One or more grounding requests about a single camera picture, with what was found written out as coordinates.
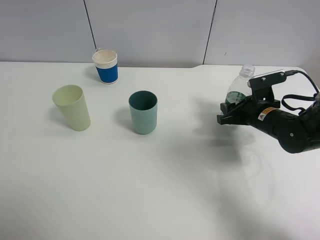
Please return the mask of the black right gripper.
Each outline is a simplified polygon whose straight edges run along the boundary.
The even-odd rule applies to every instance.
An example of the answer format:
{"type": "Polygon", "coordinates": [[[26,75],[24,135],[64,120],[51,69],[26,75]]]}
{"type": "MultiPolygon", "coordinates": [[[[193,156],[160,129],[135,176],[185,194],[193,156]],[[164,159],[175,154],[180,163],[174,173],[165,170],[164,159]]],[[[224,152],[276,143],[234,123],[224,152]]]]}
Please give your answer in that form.
{"type": "Polygon", "coordinates": [[[249,125],[256,129],[279,129],[280,108],[279,100],[255,102],[251,96],[246,96],[236,103],[223,102],[220,104],[221,114],[217,115],[220,125],[249,125]]]}

